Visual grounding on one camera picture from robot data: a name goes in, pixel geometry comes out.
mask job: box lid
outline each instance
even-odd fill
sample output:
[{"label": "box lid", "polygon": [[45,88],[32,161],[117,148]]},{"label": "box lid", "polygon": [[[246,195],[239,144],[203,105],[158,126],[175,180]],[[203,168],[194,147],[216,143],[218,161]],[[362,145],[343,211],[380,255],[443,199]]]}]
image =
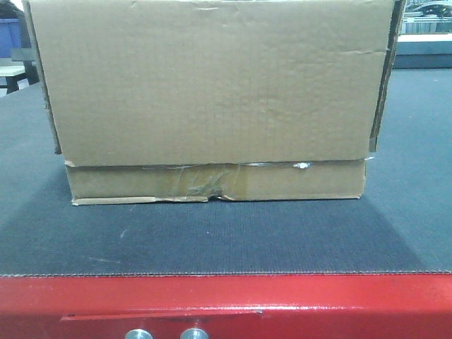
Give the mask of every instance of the box lid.
[{"label": "box lid", "polygon": [[29,0],[28,10],[66,163],[109,166],[366,157],[393,7]]}]

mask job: red metal frame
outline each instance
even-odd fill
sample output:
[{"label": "red metal frame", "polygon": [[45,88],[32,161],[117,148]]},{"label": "red metal frame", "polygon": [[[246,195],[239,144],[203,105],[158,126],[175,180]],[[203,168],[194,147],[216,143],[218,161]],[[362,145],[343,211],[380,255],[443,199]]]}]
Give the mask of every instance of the red metal frame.
[{"label": "red metal frame", "polygon": [[452,275],[0,278],[0,338],[452,338]]}]

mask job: cardboard box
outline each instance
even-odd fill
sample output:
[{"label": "cardboard box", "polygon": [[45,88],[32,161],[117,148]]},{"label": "cardboard box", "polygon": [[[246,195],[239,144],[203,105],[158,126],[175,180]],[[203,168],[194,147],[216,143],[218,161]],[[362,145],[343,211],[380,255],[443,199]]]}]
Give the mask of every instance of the cardboard box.
[{"label": "cardboard box", "polygon": [[26,1],[73,203],[360,197],[402,6]]}]

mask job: silver screw head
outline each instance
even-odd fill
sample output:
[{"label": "silver screw head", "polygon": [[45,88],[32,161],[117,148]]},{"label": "silver screw head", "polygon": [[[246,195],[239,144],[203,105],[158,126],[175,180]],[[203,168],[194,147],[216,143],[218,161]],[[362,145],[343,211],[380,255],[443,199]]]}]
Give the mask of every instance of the silver screw head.
[{"label": "silver screw head", "polygon": [[127,332],[125,339],[153,339],[153,337],[149,332],[137,328]]},{"label": "silver screw head", "polygon": [[209,339],[209,335],[200,328],[189,328],[181,334],[181,339]]}]

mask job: dark gray mat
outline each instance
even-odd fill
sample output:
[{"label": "dark gray mat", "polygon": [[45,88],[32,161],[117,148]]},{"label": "dark gray mat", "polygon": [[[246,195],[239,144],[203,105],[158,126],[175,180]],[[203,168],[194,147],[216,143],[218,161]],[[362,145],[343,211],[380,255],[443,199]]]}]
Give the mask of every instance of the dark gray mat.
[{"label": "dark gray mat", "polygon": [[74,207],[38,86],[0,99],[2,275],[452,270],[450,70],[393,72],[348,201]]}]

